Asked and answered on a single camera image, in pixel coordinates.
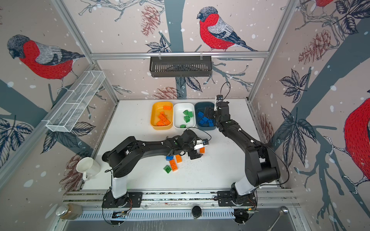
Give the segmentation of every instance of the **metal spoon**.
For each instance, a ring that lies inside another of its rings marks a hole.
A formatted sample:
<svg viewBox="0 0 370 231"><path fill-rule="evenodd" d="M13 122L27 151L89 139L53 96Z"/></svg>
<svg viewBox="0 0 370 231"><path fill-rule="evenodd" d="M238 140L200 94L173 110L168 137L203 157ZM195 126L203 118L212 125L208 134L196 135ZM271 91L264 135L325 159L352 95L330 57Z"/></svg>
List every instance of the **metal spoon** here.
<svg viewBox="0 0 370 231"><path fill-rule="evenodd" d="M276 222L278 221L278 219L283 216L283 215L287 215L289 212L288 208L285 207L285 206L282 206L280 207L279 209L279 216L277 217L277 219L275 220L275 222L272 224L272 226L267 230L267 231L271 231L272 228L274 227L274 225L276 224Z"/></svg>

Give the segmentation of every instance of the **white wire basket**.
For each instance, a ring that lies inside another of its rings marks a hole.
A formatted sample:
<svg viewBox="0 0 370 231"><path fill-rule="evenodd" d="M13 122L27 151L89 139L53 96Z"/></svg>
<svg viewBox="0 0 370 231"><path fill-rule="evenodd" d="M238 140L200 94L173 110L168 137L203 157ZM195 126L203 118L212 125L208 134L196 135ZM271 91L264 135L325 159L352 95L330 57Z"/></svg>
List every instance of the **white wire basket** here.
<svg viewBox="0 0 370 231"><path fill-rule="evenodd" d="M49 120L46 127L52 132L71 132L74 125L84 112L90 100L105 80L102 71L86 71L85 77L57 112Z"/></svg>

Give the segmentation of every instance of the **mug handle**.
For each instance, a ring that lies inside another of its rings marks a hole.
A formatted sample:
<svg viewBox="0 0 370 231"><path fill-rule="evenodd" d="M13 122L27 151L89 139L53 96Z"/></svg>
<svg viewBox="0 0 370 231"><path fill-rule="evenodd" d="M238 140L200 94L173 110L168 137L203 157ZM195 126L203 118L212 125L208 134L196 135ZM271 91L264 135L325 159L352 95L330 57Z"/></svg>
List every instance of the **mug handle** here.
<svg viewBox="0 0 370 231"><path fill-rule="evenodd" d="M84 181L88 180L88 176L86 175L86 172L84 172L84 173L82 174L82 179L83 179Z"/></svg>

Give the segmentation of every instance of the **orange plastic bin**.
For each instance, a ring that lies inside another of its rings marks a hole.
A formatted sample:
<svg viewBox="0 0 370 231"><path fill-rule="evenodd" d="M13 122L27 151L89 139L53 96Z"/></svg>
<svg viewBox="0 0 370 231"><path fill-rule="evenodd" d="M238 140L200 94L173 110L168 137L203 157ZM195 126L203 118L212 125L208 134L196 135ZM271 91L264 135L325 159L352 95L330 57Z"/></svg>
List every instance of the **orange plastic bin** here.
<svg viewBox="0 0 370 231"><path fill-rule="evenodd" d="M171 106L171 110L164 110L163 106ZM167 119L171 122L169 125L166 126L157 126L157 123L160 121L159 114L160 112L164 112ZM167 130L172 127L173 124L173 116L174 116L174 106L171 102L163 101L163 102L157 102L153 104L152 107L152 115L150 117L150 125L155 130Z"/></svg>

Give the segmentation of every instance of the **white table surface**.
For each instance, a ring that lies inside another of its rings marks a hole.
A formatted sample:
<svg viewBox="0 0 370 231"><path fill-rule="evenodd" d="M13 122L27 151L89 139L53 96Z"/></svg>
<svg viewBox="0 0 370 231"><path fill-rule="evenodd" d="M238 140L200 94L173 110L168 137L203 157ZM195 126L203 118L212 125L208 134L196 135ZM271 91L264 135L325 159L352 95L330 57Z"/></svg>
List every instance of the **white table surface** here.
<svg viewBox="0 0 370 231"><path fill-rule="evenodd" d="M169 100L174 105L181 102L210 101L206 100ZM244 131L259 140L252 116L244 99L229 99L231 119L235 120ZM101 157L128 136L135 136L141 141L160 141L166 136L181 135L172 127L168 130L154 130L150 125L152 105L155 100L124 100L120 101L109 125L104 140L96 156L100 164L100 172L85 182L83 190L106 190L111 186L111 173L108 163ZM192 129L200 138L209 138L198 129ZM141 159L128 175L127 188L130 189L211 189L230 188L233 182L244 175L245 154L229 138L217 130L207 131L212 139L205 147L205 154L195 160L188 155L182 156L182 163L177 164L178 170L166 173L163 169L169 162L165 156L154 156Z"/></svg>

